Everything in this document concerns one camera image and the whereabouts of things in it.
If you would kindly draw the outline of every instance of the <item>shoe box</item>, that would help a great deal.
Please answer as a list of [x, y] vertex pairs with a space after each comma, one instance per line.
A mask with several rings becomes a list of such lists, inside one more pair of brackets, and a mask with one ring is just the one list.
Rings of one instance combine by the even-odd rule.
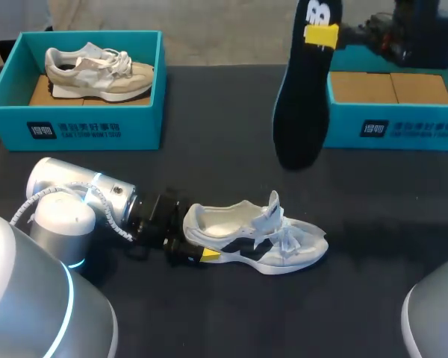
[[448, 70], [403, 69], [363, 46], [336, 51], [327, 148], [448, 151]]
[[[127, 51], [133, 61], [154, 66], [149, 96], [117, 104], [53, 98], [46, 50], [76, 51], [87, 42]], [[160, 31], [22, 33], [0, 74], [1, 140], [10, 151], [157, 150], [166, 82]]]

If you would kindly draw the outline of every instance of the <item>white sneaker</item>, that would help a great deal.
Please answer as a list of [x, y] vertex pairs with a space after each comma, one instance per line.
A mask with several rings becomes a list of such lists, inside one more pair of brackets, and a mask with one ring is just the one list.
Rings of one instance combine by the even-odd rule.
[[55, 98], [128, 101], [149, 90], [154, 77], [153, 66], [131, 62], [125, 51], [101, 49], [92, 43], [75, 52], [49, 48], [45, 68]]
[[209, 263], [246, 263], [262, 274], [287, 274], [321, 258], [329, 244], [317, 226], [284, 217], [273, 191], [268, 207], [242, 201], [231, 207], [194, 204], [184, 217], [188, 242], [220, 252]]

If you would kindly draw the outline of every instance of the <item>white midsole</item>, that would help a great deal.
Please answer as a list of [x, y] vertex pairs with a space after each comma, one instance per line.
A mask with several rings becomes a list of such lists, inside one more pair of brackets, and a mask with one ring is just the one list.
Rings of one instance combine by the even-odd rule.
[[120, 102], [139, 96], [151, 88], [151, 85], [139, 88], [127, 93], [109, 93], [103, 92], [95, 88], [71, 87], [53, 85], [53, 97], [55, 98], [83, 98], [83, 97], [100, 97], [108, 102]]
[[[188, 238], [186, 238], [186, 240], [190, 244], [193, 244], [193, 245], [202, 245], [199, 242], [189, 240]], [[218, 251], [220, 253], [220, 256], [219, 256], [219, 258], [217, 258], [215, 260], [205, 261], [205, 263], [233, 263], [233, 262], [245, 263], [249, 266], [252, 266], [254, 269], [256, 269], [257, 271], [259, 271], [262, 274], [289, 274], [291, 272], [295, 272], [295, 271], [304, 269], [305, 267], [315, 264], [325, 254], [325, 252], [323, 252], [322, 255], [320, 255], [319, 257], [316, 257], [312, 260], [306, 261], [305, 263], [302, 263], [300, 265], [269, 266], [269, 265], [265, 265], [263, 263], [258, 263], [257, 261], [249, 259], [248, 257], [241, 256], [239, 254], [229, 254], [226, 252], [221, 252], [219, 250], [216, 250], [215, 248], [210, 248], [210, 249]]]

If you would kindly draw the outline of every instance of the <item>table surface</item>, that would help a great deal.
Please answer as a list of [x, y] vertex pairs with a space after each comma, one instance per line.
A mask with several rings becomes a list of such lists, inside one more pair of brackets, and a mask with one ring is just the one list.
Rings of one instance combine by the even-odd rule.
[[265, 205], [275, 189], [286, 216], [327, 232], [324, 259], [280, 277], [232, 263], [170, 267], [160, 251], [131, 261], [100, 233], [88, 277], [116, 311], [118, 357], [407, 357], [402, 302], [448, 260], [448, 153], [324, 150], [312, 168], [286, 172], [270, 133], [283, 71], [170, 67], [157, 152], [9, 153], [0, 142], [6, 219], [34, 164], [53, 156], [206, 205]]

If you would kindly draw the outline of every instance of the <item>white shoelace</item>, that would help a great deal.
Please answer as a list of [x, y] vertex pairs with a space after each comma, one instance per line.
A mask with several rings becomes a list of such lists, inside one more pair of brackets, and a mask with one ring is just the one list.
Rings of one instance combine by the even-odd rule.
[[128, 52], [118, 52], [112, 48], [105, 48], [103, 51], [108, 54], [105, 65], [99, 66], [100, 69], [111, 68], [111, 74], [118, 75], [130, 75], [131, 74], [131, 57], [128, 56]]
[[284, 218], [281, 227], [282, 233], [279, 237], [281, 253], [289, 255], [301, 248], [297, 237], [305, 235], [305, 232], [299, 228], [286, 223]]
[[294, 251], [298, 250], [302, 246], [300, 245], [297, 237], [305, 235], [305, 232], [298, 227], [293, 226], [287, 218], [284, 216], [284, 208], [279, 208], [280, 220], [276, 225], [276, 229], [279, 232], [278, 241], [275, 245], [280, 246], [280, 251], [283, 255], [291, 255]]

